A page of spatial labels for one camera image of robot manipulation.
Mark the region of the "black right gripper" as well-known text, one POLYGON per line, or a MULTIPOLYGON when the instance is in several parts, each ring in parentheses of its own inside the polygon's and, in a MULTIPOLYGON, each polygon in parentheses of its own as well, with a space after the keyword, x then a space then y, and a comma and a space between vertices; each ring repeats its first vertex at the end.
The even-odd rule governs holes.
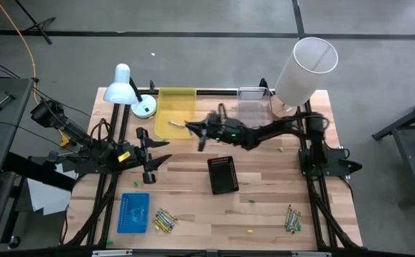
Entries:
POLYGON ((208 139, 220 138, 225 128, 226 114, 208 114, 203 121, 186 121, 185 126, 193 133, 200 133, 198 151, 202 152, 208 139))

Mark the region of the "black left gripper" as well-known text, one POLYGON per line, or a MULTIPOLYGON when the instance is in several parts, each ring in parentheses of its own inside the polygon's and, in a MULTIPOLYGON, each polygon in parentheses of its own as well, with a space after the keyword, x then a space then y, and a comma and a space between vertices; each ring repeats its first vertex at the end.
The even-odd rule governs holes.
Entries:
POLYGON ((143 182, 153 184, 156 182, 153 171, 157 171, 158 167, 168 160, 172 154, 167 154, 158 158, 151 159, 148 148, 158 148, 169 144, 167 141, 154 141, 149 138, 148 131, 142 127, 136 129, 136 136, 140 140, 140 150, 138 156, 143 165, 143 182))

